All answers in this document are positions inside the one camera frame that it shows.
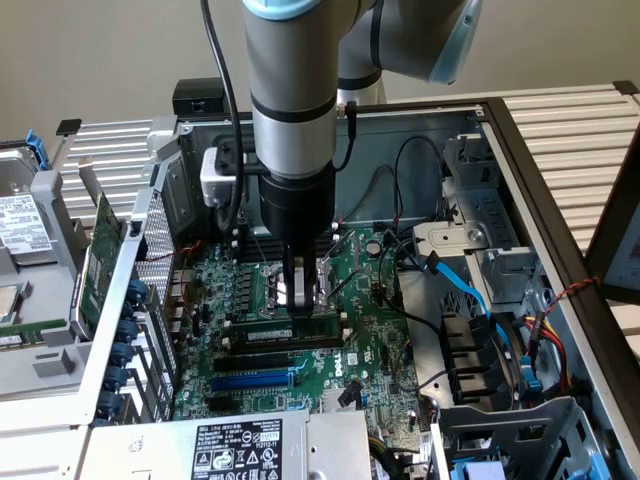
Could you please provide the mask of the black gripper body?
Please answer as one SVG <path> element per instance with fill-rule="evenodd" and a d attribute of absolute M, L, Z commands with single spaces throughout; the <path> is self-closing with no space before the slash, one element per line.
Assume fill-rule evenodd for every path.
<path fill-rule="evenodd" d="M 298 180 L 260 176 L 260 212 L 269 232 L 295 247 L 325 232 L 335 212 L 335 178 L 333 167 Z"/>

